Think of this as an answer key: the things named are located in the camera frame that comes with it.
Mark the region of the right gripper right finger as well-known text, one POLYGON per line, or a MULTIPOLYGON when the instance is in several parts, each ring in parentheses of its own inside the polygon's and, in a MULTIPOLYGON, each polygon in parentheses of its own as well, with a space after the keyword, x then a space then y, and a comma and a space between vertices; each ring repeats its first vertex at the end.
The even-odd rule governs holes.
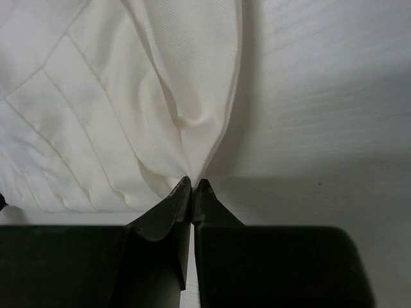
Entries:
POLYGON ((201 307, 246 307, 232 277, 237 257, 230 251, 234 233, 245 225, 217 198, 209 180, 195 190, 192 224, 201 307))

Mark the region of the white pleated skirt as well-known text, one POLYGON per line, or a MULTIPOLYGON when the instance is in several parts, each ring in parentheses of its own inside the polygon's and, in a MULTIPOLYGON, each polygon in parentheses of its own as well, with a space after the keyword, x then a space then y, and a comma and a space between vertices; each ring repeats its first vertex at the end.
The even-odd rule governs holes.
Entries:
POLYGON ((2 1, 1 194, 42 212, 144 212, 217 151, 250 1, 2 1))

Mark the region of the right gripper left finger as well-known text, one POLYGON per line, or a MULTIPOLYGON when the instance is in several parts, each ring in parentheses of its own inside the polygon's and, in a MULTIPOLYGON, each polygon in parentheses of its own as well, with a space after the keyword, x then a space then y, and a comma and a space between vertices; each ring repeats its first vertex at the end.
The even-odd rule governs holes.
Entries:
POLYGON ((124 307, 179 307, 186 288, 190 238, 191 182, 128 224, 123 264, 124 307))

